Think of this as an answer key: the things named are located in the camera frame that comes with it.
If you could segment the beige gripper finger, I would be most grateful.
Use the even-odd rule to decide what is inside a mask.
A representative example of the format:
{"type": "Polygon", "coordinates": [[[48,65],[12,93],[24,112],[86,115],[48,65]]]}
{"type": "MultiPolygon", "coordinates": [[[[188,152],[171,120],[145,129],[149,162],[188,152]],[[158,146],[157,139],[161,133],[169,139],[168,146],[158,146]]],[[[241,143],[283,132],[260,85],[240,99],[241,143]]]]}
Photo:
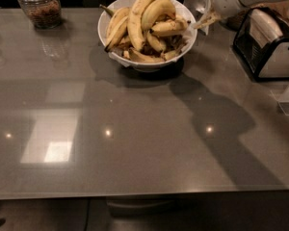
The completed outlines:
{"type": "Polygon", "coordinates": [[[192,27],[198,30],[209,26],[217,21],[220,21],[221,19],[222,17],[218,13],[216,13],[215,11],[210,11],[209,13],[204,14],[199,21],[192,25],[192,27]]]}

